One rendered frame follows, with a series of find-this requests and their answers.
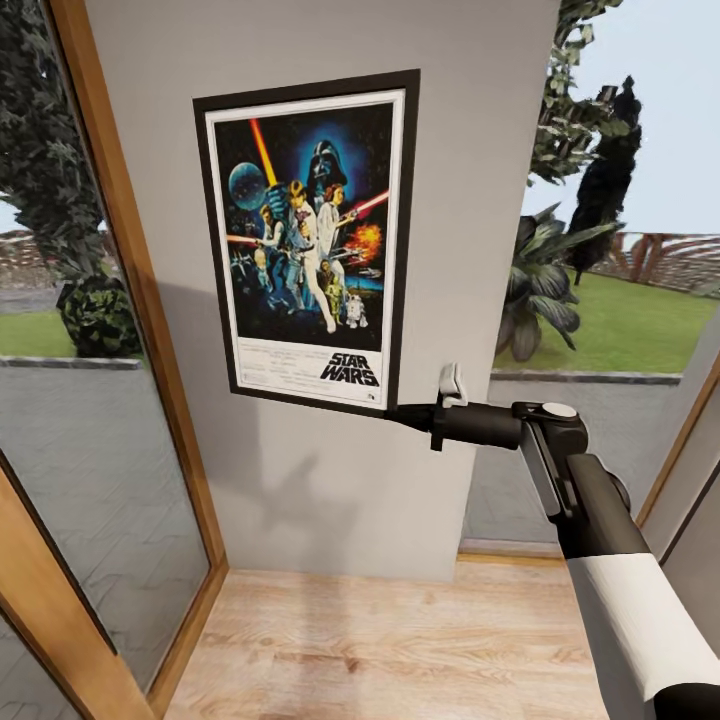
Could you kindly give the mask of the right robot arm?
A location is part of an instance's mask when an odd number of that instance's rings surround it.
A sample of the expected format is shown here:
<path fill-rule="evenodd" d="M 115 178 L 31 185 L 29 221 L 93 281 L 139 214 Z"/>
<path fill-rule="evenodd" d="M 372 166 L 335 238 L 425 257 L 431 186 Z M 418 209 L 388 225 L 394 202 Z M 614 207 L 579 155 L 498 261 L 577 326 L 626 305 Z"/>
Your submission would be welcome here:
<path fill-rule="evenodd" d="M 576 591 L 610 720 L 720 720 L 720 661 L 690 618 L 630 516 L 616 475 L 586 454 L 570 406 L 468 402 L 459 362 L 442 368 L 436 403 L 384 410 L 390 421 L 443 440 L 521 446 Z"/>

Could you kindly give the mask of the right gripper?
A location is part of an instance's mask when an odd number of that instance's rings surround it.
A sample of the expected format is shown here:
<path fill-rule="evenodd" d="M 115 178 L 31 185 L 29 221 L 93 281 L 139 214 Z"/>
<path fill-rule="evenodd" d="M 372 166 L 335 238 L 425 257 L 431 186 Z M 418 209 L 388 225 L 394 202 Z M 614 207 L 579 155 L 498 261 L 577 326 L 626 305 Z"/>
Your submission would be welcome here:
<path fill-rule="evenodd" d="M 493 446 L 488 445 L 492 406 L 467 402 L 466 407 L 443 407 L 442 402 L 443 394 L 439 390 L 436 403 L 400 404 L 398 410 L 384 410 L 384 416 L 425 433 L 430 431 L 431 449 L 436 452 L 442 452 L 444 439 Z"/>

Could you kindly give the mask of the poster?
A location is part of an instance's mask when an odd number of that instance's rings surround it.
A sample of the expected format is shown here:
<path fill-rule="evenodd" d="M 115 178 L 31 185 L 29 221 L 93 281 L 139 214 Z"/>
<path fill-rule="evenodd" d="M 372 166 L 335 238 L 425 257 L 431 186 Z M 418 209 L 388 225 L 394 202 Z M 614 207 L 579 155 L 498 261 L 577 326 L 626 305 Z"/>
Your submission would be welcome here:
<path fill-rule="evenodd" d="M 231 394 L 398 410 L 420 82 L 192 99 Z"/>

